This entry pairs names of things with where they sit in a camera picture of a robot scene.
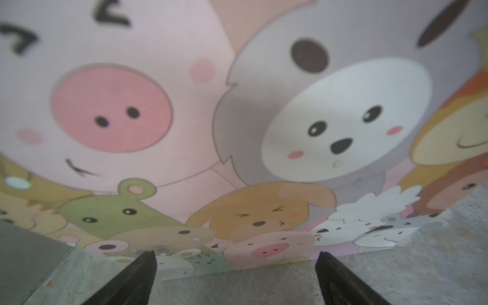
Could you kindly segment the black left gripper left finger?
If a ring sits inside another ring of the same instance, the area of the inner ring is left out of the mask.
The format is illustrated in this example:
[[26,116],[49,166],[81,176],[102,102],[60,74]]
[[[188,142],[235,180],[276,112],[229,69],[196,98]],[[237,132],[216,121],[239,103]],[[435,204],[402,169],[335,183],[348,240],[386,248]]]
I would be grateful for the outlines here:
[[83,305],[148,305],[156,271],[155,252],[145,252]]

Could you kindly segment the cartoon animal paper bag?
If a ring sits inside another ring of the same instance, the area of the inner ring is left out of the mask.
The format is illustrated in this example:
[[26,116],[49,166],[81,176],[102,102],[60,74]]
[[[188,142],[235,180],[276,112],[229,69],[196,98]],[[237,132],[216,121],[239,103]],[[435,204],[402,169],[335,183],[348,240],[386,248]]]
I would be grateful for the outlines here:
[[38,235],[172,280],[391,249],[486,181],[486,1],[1,2]]

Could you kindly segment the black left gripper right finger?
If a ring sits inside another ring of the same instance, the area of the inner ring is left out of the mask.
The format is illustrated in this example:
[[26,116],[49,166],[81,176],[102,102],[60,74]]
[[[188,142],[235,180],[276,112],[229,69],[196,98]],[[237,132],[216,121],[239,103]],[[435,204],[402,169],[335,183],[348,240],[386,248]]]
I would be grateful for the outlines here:
[[325,304],[391,305],[329,252],[321,252],[315,272]]

